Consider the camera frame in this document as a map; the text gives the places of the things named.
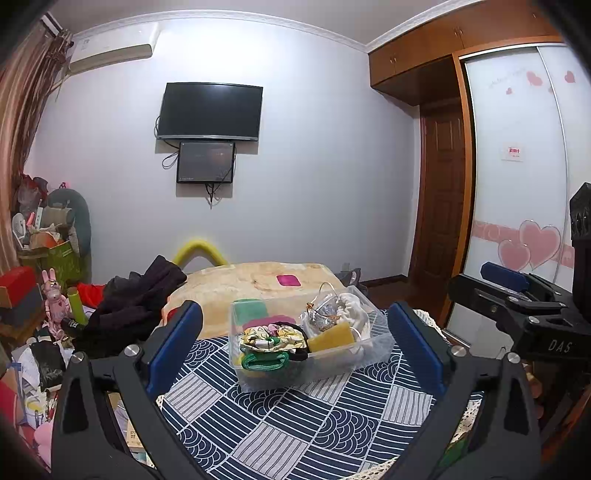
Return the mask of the green cardboard box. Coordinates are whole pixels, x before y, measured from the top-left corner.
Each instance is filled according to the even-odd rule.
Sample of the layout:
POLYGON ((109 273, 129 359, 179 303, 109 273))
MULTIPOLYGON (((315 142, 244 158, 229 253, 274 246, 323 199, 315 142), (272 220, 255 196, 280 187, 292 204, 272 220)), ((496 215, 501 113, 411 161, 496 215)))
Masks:
POLYGON ((49 271, 51 268, 55 270, 57 281, 61 286, 82 282, 87 279, 89 273, 86 260, 73 250, 69 241, 52 248, 22 250, 17 256, 23 266, 33 269, 39 283, 42 282, 42 271, 49 271))

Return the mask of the brown wooden door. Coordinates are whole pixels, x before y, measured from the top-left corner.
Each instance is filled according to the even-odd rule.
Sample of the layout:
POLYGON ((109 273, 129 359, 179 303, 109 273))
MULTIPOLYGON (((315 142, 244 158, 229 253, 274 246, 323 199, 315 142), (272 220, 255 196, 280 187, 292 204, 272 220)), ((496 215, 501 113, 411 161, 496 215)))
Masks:
POLYGON ((410 267, 410 304, 447 325, 465 200, 464 121, 458 98, 420 108, 419 202, 410 267))

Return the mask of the white wardrobe sliding door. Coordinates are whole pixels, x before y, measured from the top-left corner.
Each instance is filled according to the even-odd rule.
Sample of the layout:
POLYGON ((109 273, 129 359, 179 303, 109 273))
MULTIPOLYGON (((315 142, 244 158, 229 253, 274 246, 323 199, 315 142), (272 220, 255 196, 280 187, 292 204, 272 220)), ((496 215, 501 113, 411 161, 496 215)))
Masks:
POLYGON ((570 289, 569 201, 590 179, 590 81, 566 46, 464 60, 475 134, 475 203, 465 273, 486 262, 570 289))

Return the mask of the navy white patterned tablecloth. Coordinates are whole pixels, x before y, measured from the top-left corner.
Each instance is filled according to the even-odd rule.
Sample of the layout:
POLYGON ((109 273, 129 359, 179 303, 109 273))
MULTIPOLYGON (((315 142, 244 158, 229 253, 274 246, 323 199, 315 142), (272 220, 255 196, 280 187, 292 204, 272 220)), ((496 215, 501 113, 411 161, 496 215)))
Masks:
POLYGON ((194 343, 157 401, 173 432, 214 479, 377 477, 436 404, 399 347, 386 361, 317 382, 246 392, 224 337, 194 343))

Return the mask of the white air conditioner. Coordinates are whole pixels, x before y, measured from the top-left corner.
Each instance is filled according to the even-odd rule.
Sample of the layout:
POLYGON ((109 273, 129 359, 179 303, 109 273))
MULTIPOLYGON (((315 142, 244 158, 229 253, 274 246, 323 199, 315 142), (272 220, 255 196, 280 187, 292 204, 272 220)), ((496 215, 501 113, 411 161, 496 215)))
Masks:
POLYGON ((150 58, 160 28, 157 22, 101 32, 75 44, 68 71, 71 75, 117 63, 150 58))

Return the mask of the dark clothes pile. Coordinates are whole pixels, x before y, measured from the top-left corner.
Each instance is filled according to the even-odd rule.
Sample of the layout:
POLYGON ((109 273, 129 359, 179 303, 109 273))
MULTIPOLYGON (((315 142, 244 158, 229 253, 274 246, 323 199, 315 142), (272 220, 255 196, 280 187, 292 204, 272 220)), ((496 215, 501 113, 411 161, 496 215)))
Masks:
POLYGON ((113 277, 88 324, 72 340, 74 349, 98 359, 145 341, 160 323, 168 297, 186 280, 181 268, 161 255, 142 274, 113 277))

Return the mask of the white drawstring pouch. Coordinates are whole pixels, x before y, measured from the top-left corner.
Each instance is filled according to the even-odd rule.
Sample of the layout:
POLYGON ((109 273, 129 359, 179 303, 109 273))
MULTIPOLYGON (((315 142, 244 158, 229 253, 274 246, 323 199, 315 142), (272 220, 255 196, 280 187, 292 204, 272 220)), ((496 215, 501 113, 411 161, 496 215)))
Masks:
POLYGON ((308 339, 339 323, 349 323, 356 342, 370 338, 370 315, 360 297, 349 291, 335 290, 329 282, 321 284, 317 295, 305 305, 300 319, 308 339))

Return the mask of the yellow curved foam tube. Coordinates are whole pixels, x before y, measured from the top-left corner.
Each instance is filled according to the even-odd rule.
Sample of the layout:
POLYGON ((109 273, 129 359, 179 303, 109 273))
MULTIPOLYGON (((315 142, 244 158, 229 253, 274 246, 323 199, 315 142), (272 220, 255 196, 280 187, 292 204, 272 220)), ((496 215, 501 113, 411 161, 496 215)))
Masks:
POLYGON ((192 239, 185 242, 177 250, 171 262, 183 268, 196 256, 207 258, 216 267, 229 264, 221 252, 211 242, 204 239, 192 239))

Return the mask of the grey green upholstered chair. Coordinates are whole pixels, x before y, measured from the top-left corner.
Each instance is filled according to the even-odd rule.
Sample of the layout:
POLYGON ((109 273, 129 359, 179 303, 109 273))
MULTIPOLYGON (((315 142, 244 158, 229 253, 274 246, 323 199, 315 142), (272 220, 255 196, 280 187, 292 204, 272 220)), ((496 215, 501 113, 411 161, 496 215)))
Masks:
POLYGON ((67 214, 70 241, 73 250, 78 254, 82 272, 82 280, 91 280, 91 222, 88 204, 84 197, 71 188, 58 188, 48 196, 48 205, 55 208, 69 208, 67 214))

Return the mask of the clear plastic storage box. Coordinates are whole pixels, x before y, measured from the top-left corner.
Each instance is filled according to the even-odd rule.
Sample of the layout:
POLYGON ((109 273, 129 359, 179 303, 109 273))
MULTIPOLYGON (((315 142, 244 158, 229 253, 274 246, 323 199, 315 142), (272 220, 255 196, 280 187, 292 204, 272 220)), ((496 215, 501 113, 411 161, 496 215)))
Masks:
POLYGON ((239 299, 229 309, 228 357, 247 392, 308 385, 386 362, 387 319, 355 286, 239 299))

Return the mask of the pink bunny plush toy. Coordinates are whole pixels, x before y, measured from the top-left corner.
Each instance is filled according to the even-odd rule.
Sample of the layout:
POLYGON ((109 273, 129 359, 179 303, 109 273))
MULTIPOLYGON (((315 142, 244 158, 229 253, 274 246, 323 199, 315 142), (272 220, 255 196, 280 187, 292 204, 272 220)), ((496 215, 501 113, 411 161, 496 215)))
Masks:
POLYGON ((55 340, 62 340, 65 332, 61 322, 70 314, 69 300, 62 294, 61 287, 53 268, 43 270, 42 292, 45 297, 45 313, 48 321, 48 329, 55 340))

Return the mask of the red box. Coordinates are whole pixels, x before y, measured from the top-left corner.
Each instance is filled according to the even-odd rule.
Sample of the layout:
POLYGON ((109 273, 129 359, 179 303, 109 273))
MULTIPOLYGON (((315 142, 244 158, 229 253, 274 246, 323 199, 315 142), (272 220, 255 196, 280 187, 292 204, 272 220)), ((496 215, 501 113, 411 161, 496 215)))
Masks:
POLYGON ((13 268, 0 278, 1 307, 15 309, 23 302, 36 307, 41 303, 35 273, 29 266, 13 268))

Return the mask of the floral yellow pink scrunchie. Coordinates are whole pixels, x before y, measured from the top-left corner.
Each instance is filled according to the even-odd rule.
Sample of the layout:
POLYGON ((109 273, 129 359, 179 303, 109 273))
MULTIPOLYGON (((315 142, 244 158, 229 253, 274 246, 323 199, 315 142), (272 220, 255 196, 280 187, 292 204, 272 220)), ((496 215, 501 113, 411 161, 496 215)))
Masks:
POLYGON ((289 323, 270 323, 246 328, 238 336, 238 341, 242 352, 294 352, 308 349, 304 331, 289 323))

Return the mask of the striped brown curtain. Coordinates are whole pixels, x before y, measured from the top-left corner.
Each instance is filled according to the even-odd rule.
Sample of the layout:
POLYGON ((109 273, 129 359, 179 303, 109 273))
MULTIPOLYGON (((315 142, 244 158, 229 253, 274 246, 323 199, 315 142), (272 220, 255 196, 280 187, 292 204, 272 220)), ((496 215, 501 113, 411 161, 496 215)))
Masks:
POLYGON ((1 67, 1 272, 18 265, 11 212, 40 118, 66 63, 71 33, 54 35, 40 23, 1 67))

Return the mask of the yellow sponge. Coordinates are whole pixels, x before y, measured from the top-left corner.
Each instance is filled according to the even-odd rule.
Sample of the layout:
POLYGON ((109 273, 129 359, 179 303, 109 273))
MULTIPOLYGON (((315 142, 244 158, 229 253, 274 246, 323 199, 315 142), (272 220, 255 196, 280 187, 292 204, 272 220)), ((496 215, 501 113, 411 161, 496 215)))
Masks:
POLYGON ((339 323, 328 330, 308 339, 308 350, 317 353, 324 350, 344 347, 355 343, 349 323, 339 323))

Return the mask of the colourful patterned beige blanket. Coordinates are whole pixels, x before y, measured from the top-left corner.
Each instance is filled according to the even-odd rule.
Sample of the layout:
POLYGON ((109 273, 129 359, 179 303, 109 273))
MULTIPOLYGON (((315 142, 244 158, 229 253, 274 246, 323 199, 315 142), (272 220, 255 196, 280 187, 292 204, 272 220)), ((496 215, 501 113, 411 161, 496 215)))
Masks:
POLYGON ((255 262, 205 268, 187 276, 186 282, 167 299, 161 311, 162 326, 168 314, 191 300, 204 312, 199 337, 209 339, 228 334, 229 309, 238 299, 273 299, 304 295, 314 297, 329 282, 341 289, 342 283, 325 265, 255 262))

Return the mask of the wooden overhead cabinet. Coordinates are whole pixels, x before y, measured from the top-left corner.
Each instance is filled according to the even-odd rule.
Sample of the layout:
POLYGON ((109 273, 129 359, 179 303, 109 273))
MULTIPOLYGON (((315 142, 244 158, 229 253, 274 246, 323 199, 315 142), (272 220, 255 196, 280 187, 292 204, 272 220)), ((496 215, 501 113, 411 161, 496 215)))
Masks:
POLYGON ((431 20, 369 54, 370 87, 411 106, 460 95, 453 55, 559 32, 532 1, 483 1, 431 20))

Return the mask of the black lace white cloth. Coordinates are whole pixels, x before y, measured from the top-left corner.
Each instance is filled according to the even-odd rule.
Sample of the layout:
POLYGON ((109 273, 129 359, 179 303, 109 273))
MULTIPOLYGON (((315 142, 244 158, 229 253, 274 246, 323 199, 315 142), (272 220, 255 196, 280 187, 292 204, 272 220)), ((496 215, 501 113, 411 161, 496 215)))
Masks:
POLYGON ((302 362, 308 359, 310 349, 307 343, 298 343, 287 346, 287 355, 291 362, 302 362))

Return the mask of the green knitted cloth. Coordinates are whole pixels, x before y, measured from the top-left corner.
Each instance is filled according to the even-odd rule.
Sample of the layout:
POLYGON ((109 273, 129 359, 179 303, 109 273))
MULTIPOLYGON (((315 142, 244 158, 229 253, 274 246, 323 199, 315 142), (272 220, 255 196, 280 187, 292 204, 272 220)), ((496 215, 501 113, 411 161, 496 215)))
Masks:
POLYGON ((290 361, 287 352, 256 352, 252 351, 242 355, 240 365, 243 369, 252 372, 273 372, 283 369, 290 361))

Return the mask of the black wall television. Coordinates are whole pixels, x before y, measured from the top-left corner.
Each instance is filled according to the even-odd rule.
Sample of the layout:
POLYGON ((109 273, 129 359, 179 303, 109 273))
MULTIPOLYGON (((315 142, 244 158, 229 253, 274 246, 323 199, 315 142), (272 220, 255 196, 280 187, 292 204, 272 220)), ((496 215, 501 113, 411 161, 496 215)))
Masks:
POLYGON ((159 140, 259 138, 263 87, 211 82, 168 83, 162 97, 159 140))

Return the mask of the small black wall monitor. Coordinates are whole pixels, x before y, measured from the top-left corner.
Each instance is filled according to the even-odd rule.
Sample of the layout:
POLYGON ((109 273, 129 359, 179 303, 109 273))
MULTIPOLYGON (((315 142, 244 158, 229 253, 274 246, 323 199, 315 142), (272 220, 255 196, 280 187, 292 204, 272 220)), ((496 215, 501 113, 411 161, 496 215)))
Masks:
POLYGON ((235 171, 235 143, 181 142, 176 164, 179 184, 228 184, 235 171))

